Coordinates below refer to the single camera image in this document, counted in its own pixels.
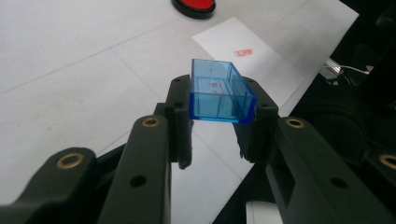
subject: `black plastic part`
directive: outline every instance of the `black plastic part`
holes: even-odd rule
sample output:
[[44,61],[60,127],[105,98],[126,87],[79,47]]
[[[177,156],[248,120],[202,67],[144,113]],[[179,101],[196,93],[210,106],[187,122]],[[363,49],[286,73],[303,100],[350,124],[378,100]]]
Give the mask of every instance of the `black plastic part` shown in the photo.
[[138,119],[98,223],[170,223],[170,169],[167,120]]
[[[81,163],[58,168],[58,160],[71,153],[82,155]],[[92,151],[73,147],[58,152],[35,173],[15,203],[0,207],[0,223],[80,223],[97,180]]]
[[[384,163],[383,156],[391,159]],[[382,204],[396,214],[396,194],[393,193],[396,192],[396,154],[381,150],[368,152],[358,175]]]
[[192,160],[191,132],[193,122],[189,116],[190,83],[189,75],[173,79],[165,105],[158,104],[155,110],[158,113],[164,111],[164,115],[169,122],[170,161],[178,162],[180,169],[188,167]]
[[267,174],[283,223],[396,223],[307,121],[279,119],[275,140]]
[[248,77],[245,81],[257,96],[253,120],[249,124],[234,123],[241,157],[255,163],[267,163],[273,149],[273,136],[279,118],[278,107],[260,84]]

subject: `blue plastic container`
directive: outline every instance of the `blue plastic container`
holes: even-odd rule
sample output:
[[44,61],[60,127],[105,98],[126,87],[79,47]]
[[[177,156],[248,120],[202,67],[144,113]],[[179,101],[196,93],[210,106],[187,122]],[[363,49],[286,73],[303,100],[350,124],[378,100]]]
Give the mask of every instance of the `blue plastic container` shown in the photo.
[[192,60],[190,118],[250,123],[256,95],[229,62]]

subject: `black metal bracket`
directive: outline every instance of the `black metal bracket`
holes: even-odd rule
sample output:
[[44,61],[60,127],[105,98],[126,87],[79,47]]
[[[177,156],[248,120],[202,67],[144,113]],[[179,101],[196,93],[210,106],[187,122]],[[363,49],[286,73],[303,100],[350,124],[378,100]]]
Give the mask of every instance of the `black metal bracket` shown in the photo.
[[[280,119],[260,85],[246,81],[258,97],[254,119],[233,127],[241,156],[267,165],[284,223],[396,223],[383,188],[368,184],[380,176],[396,190],[396,157],[368,154],[370,174],[358,178],[308,122]],[[166,102],[135,122],[126,145],[97,159],[86,148],[50,157],[21,197],[0,207],[0,223],[170,223],[170,162],[184,169],[192,158],[190,83],[173,79]]]

